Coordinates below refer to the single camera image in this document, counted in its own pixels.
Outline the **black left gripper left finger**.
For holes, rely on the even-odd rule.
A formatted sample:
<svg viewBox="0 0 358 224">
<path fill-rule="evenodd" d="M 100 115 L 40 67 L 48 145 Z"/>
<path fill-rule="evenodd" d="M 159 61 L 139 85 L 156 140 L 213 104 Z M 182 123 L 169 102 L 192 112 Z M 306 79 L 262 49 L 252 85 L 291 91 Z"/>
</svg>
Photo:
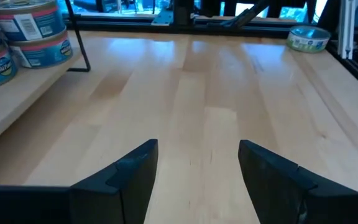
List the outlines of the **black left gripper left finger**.
<svg viewBox="0 0 358 224">
<path fill-rule="evenodd" d="M 157 163 L 149 139 L 68 187 L 0 185 L 0 224 L 144 224 Z"/>
</svg>

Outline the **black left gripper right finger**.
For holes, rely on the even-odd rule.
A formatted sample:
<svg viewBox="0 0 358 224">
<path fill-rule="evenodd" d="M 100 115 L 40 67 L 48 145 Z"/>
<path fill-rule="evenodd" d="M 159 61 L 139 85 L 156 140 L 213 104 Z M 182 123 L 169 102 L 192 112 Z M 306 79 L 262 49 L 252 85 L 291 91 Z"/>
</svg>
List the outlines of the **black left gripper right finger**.
<svg viewBox="0 0 358 224">
<path fill-rule="evenodd" d="M 358 191 L 249 140 L 238 159 L 260 224 L 358 224 Z"/>
</svg>

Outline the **green white tuna can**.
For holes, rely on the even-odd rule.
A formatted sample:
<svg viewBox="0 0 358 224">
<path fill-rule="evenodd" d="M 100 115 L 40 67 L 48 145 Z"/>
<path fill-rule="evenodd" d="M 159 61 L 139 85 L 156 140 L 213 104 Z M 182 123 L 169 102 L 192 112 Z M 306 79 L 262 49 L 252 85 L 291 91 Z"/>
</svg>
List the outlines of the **green white tuna can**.
<svg viewBox="0 0 358 224">
<path fill-rule="evenodd" d="M 315 26 L 294 26 L 287 37 L 287 45 L 297 51 L 318 53 L 326 48 L 331 33 Z"/>
</svg>

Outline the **black table edge rail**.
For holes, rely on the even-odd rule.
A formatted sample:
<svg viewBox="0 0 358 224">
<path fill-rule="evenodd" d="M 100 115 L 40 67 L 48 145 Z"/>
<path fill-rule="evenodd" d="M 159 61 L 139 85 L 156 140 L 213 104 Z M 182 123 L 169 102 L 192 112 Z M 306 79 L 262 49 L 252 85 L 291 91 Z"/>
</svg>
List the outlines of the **black table edge rail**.
<svg viewBox="0 0 358 224">
<path fill-rule="evenodd" d="M 70 18 L 67 13 L 63 21 L 68 29 L 108 32 L 145 32 L 163 34 L 194 34 L 194 35 L 223 35 L 242 37 L 266 37 L 285 39 L 294 22 L 275 21 L 269 18 L 255 18 L 239 29 L 225 27 L 210 27 L 210 22 L 222 22 L 220 18 L 196 17 L 192 26 L 152 26 L 151 22 L 157 15 L 134 14 L 128 17 L 75 14 Z"/>
<path fill-rule="evenodd" d="M 341 56 L 337 54 L 335 41 L 330 40 L 326 46 L 326 50 L 358 80 L 358 63 L 354 60 L 341 58 Z"/>
</svg>

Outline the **silver aluminium frame post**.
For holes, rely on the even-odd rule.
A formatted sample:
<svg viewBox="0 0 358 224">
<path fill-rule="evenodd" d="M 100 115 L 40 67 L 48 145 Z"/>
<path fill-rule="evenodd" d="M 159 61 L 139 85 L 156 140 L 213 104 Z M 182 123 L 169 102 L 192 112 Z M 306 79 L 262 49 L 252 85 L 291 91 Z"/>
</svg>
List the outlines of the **silver aluminium frame post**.
<svg viewBox="0 0 358 224">
<path fill-rule="evenodd" d="M 357 0 L 341 0 L 337 53 L 343 59 L 353 58 L 356 8 Z"/>
</svg>

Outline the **metal corner bracket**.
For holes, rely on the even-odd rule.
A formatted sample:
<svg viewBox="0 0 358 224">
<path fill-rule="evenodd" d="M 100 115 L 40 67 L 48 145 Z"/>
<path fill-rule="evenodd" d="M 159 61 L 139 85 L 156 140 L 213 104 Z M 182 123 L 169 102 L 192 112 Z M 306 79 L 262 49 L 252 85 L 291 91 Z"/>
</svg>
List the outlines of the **metal corner bracket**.
<svg viewBox="0 0 358 224">
<path fill-rule="evenodd" d="M 170 26 L 173 23 L 173 10 L 163 9 L 151 22 L 152 26 Z"/>
</svg>

